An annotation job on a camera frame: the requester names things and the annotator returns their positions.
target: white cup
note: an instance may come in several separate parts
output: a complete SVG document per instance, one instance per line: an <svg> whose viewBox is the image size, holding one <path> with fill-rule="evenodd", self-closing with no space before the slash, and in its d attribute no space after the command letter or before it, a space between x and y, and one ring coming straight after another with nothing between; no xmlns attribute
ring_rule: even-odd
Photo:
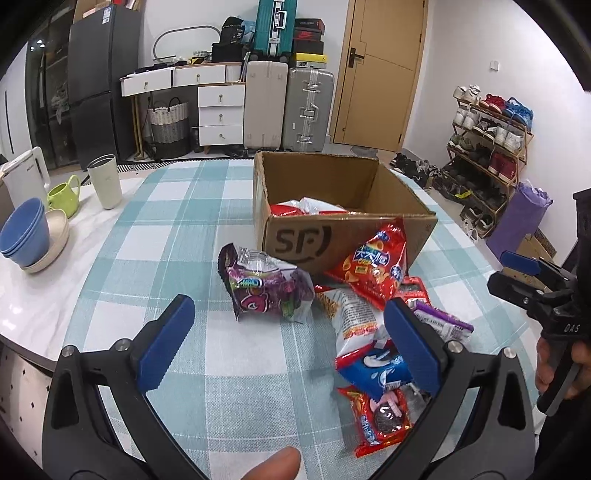
<svg viewBox="0 0 591 480"><path fill-rule="evenodd" d="M123 199L121 182L114 155L103 155L88 165L88 175L105 210L111 210Z"/></svg>

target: beige plate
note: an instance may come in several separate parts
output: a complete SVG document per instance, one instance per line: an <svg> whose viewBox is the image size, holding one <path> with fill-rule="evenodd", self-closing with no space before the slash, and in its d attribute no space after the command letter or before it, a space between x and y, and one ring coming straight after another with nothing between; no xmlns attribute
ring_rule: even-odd
<svg viewBox="0 0 591 480"><path fill-rule="evenodd" d="M27 273L36 273L49 267L51 263L64 250L68 237L70 236L70 226L68 217L63 210L50 210L45 214L47 225L49 226L49 250L47 253L33 265L21 267Z"/></svg>

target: green mug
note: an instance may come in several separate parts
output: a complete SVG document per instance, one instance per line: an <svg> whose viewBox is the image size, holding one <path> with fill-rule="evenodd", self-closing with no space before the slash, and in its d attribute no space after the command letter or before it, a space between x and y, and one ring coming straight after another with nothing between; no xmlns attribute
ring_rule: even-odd
<svg viewBox="0 0 591 480"><path fill-rule="evenodd" d="M72 190L72 182L78 187L78 191ZM72 175L66 183L60 183L47 194L47 204L50 210L60 209L70 218L78 211L80 205L80 179Z"/></svg>

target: purple snack bag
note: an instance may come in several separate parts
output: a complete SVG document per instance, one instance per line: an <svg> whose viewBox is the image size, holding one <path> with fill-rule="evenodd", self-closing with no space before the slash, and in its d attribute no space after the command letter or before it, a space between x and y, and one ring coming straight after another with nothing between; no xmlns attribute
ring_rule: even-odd
<svg viewBox="0 0 591 480"><path fill-rule="evenodd" d="M442 312L422 301L415 302L412 310L419 320L431 325L444 342L450 340L467 342L474 332L474 327L469 323L458 320L453 315Z"/></svg>
<svg viewBox="0 0 591 480"><path fill-rule="evenodd" d="M217 271L236 318L243 312L273 312L302 322L314 300L307 272L265 252L228 244L217 258Z"/></svg>

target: teal suitcase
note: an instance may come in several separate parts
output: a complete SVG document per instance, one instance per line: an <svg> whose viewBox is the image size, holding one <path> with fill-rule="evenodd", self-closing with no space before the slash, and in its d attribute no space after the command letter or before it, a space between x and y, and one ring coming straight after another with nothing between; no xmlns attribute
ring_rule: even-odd
<svg viewBox="0 0 591 480"><path fill-rule="evenodd" d="M297 0L260 0L253 55L288 62L296 25L296 7Z"/></svg>

